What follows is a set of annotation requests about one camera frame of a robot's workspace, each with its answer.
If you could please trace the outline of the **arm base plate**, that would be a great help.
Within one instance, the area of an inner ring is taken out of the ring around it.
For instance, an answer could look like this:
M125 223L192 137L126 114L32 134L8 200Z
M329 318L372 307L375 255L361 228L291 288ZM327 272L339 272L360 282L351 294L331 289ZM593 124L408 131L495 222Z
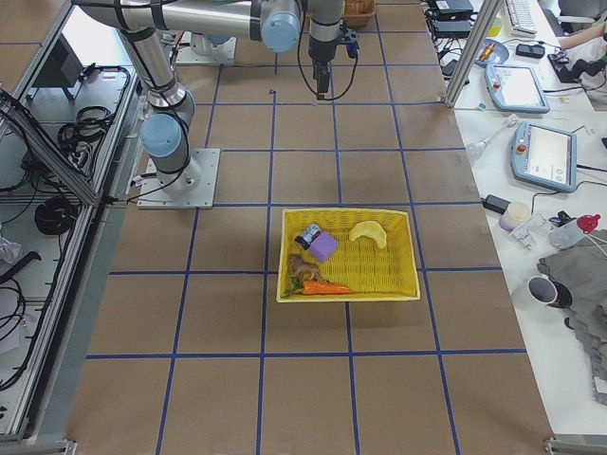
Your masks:
M233 65L237 39L186 32L179 42L177 65Z
M190 149L190 164L178 179L168 174L146 179L141 186L143 196L137 199L142 209L211 209L221 151L218 148Z

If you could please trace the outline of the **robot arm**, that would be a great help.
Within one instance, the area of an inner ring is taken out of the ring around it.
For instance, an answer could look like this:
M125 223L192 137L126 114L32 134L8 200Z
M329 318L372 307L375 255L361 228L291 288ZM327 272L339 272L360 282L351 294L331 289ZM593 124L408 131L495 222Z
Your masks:
M219 38L240 37L263 43L275 53L296 46L309 19L308 55L313 64L313 93L328 91L329 64L338 46L357 60L357 35L341 20L341 1L75 1L92 19L120 32L126 51L155 104L181 101L175 72L156 33L187 31Z
M154 28L121 29L119 34L151 109L139 132L143 147L156 166L160 187L169 194L184 191L196 177L188 140L193 96L177 81Z

